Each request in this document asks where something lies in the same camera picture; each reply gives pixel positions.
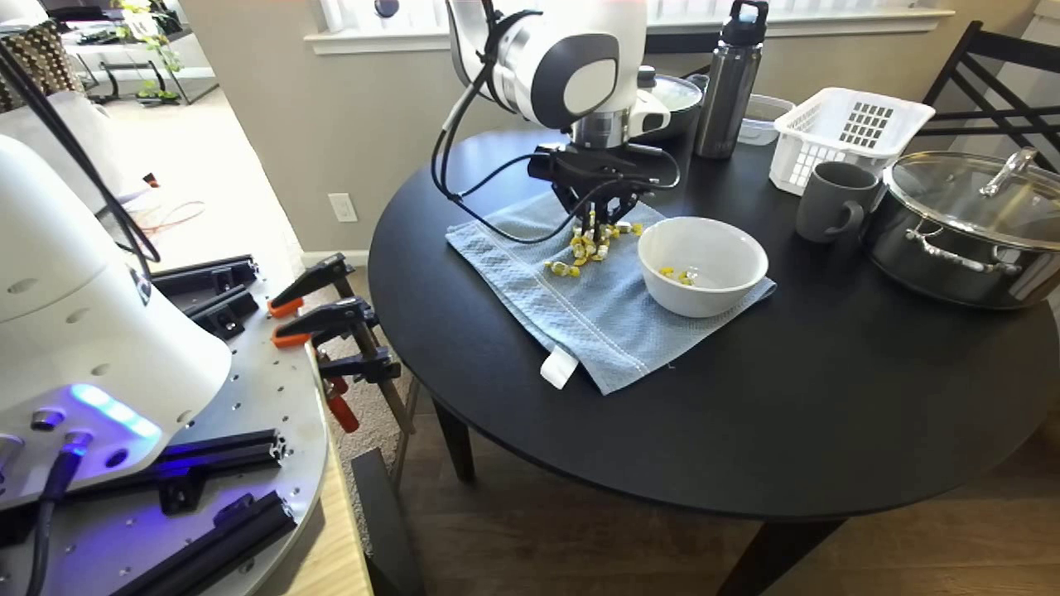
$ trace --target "blue cloth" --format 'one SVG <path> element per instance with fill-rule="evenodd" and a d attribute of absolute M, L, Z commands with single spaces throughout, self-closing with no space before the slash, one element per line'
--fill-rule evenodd
<path fill-rule="evenodd" d="M 511 209 L 490 213 L 490 221 L 519 238 L 541 238 L 567 220 L 552 197 L 536 197 Z M 638 204 L 625 221 L 653 224 L 664 214 Z M 771 293 L 766 277 L 749 297 L 724 317 L 679 317 L 658 307 L 639 275 L 638 238 L 611 244 L 602 262 L 582 269 L 580 277 L 550 275 L 547 264 L 571 262 L 571 232 L 541 244 L 519 244 L 493 235 L 482 221 L 446 232 L 477 275 L 493 288 L 508 312 L 550 352 L 561 343 L 598 381 L 600 394 L 631 386 L 657 368 L 677 362 L 693 343 L 727 329 L 746 307 Z"/>

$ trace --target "table leg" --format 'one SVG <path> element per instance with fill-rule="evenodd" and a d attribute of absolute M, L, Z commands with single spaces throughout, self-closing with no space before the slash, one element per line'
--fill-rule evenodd
<path fill-rule="evenodd" d="M 727 576 L 724 596 L 760 596 L 783 581 L 801 556 L 824 544 L 845 521 L 762 522 L 749 551 Z"/>
<path fill-rule="evenodd" d="M 451 461 L 459 466 L 459 476 L 465 484 L 475 484 L 475 454 L 472 454 L 472 434 L 467 434 L 467 424 L 459 422 L 454 415 L 446 415 L 440 403 L 434 403 L 438 410 L 438 424 L 440 424 L 440 434 L 445 434 L 445 443 L 451 446 Z"/>

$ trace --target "food in bowl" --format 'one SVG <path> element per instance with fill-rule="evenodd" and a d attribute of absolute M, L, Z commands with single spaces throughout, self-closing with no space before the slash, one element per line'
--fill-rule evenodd
<path fill-rule="evenodd" d="M 695 214 L 650 224 L 638 256 L 653 303 L 682 317 L 735 312 L 769 270 L 749 232 Z"/>

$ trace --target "wall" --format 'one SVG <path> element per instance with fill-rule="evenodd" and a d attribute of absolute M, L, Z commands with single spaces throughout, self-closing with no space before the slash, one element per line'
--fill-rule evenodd
<path fill-rule="evenodd" d="M 426 167 L 460 94 L 446 54 L 315 56 L 301 35 L 321 27 L 317 0 L 184 2 L 301 248 L 368 248 L 381 209 Z M 946 2 L 958 17 L 927 35 L 769 40 L 760 88 L 789 98 L 817 85 L 922 96 L 969 19 L 1021 33 L 1036 0 Z M 653 63 L 682 72 L 704 61 Z M 496 126 L 515 118 L 477 103 L 467 128 Z M 363 221 L 339 224 L 326 193 L 350 193 Z"/>

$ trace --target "black chair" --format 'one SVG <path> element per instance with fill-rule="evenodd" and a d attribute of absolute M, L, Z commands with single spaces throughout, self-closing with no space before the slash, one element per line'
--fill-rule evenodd
<path fill-rule="evenodd" d="M 1060 83 L 1060 48 L 989 33 L 982 19 L 969 22 L 923 96 L 937 113 L 918 136 L 1009 136 L 1015 146 L 1036 149 L 1036 167 L 1060 169 L 1057 96 L 1049 96 L 1054 107 L 1032 107 L 997 75 L 1002 65 L 1026 65 Z"/>

